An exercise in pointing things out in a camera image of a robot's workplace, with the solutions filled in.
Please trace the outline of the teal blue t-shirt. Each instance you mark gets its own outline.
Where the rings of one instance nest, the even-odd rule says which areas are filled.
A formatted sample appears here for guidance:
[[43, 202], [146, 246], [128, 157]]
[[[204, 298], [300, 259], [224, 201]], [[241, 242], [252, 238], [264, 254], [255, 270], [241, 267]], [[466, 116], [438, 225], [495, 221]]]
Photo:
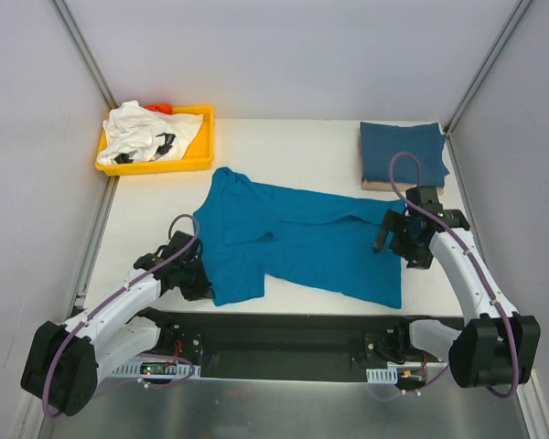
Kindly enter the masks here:
[[195, 211], [215, 305], [265, 295], [265, 278], [402, 306], [400, 259], [373, 244], [400, 200], [352, 198], [252, 181], [217, 169]]

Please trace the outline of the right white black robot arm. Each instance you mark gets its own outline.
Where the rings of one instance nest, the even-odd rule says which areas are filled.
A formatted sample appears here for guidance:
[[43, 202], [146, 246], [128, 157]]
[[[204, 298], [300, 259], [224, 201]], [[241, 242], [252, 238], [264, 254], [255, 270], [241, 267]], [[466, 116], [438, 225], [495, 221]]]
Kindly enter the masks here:
[[434, 318], [414, 319], [393, 338], [395, 354], [415, 360], [424, 352], [447, 362], [461, 388], [501, 385], [510, 391], [531, 378], [541, 327], [524, 316], [493, 280], [476, 248], [464, 214], [444, 209], [431, 186], [402, 194], [403, 212], [388, 210], [373, 249], [389, 249], [409, 269], [427, 270], [438, 262], [453, 288], [463, 315], [460, 330]]

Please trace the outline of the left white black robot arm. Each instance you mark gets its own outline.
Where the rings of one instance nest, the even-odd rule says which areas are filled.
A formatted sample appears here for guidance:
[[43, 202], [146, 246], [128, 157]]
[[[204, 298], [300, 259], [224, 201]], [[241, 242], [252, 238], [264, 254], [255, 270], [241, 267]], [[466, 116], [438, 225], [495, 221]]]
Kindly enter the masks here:
[[92, 399], [99, 384], [134, 357], [162, 368], [185, 365], [185, 378], [199, 355], [199, 332], [179, 324], [152, 304], [179, 290], [187, 299], [212, 296], [202, 264], [203, 244], [176, 231], [168, 243], [139, 257], [120, 285], [96, 304], [62, 323], [47, 321], [36, 331], [21, 387], [41, 400], [48, 417], [72, 416]]

